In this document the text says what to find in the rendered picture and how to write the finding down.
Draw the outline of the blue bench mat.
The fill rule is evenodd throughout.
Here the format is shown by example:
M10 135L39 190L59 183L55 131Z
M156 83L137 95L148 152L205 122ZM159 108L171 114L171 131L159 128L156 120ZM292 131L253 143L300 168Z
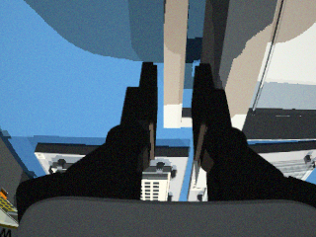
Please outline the blue bench mat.
M189 0L182 108L192 104L205 0ZM37 144L105 143L142 62L157 65L155 148L188 148L193 128L164 128L164 0L0 0L0 137L29 179L46 175Z

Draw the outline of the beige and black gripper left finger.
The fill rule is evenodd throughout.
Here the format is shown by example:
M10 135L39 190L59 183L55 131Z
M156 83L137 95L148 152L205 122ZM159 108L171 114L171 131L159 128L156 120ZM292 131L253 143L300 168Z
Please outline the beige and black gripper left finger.
M18 222L31 204L46 198L141 199L142 172L155 160L157 112L157 65L142 62L139 87L126 88L120 124L108 131L104 144L63 173L18 185Z

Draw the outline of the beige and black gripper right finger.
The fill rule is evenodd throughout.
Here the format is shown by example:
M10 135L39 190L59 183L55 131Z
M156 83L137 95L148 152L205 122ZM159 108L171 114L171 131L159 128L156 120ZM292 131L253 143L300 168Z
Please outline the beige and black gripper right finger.
M225 90L214 88L210 63L195 67L191 110L194 160L206 171L207 201L288 199L316 208L315 184L285 177L232 126Z

